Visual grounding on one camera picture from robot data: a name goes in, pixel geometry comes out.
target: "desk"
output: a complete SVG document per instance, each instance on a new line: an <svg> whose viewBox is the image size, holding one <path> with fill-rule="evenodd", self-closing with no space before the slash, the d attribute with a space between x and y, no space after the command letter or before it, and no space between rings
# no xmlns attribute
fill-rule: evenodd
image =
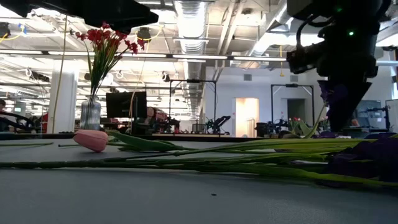
<svg viewBox="0 0 398 224"><path fill-rule="evenodd" d="M54 161L132 156L108 147L0 147L0 161ZM187 147L219 142L174 142ZM220 156L200 154L193 156ZM177 170L0 170L0 223L5 224L310 224L397 223L397 195L266 182L245 175Z"/></svg>

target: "tabletop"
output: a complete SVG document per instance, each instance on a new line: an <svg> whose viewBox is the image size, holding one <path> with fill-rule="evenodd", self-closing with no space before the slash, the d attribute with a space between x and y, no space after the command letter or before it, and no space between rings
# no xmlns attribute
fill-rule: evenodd
<svg viewBox="0 0 398 224"><path fill-rule="evenodd" d="M72 144L72 139L1 141L10 142L54 144L0 147L2 162L134 154L116 147L99 154L57 147ZM225 144L174 143L197 148ZM0 223L398 223L397 196L177 170L2 169Z"/></svg>

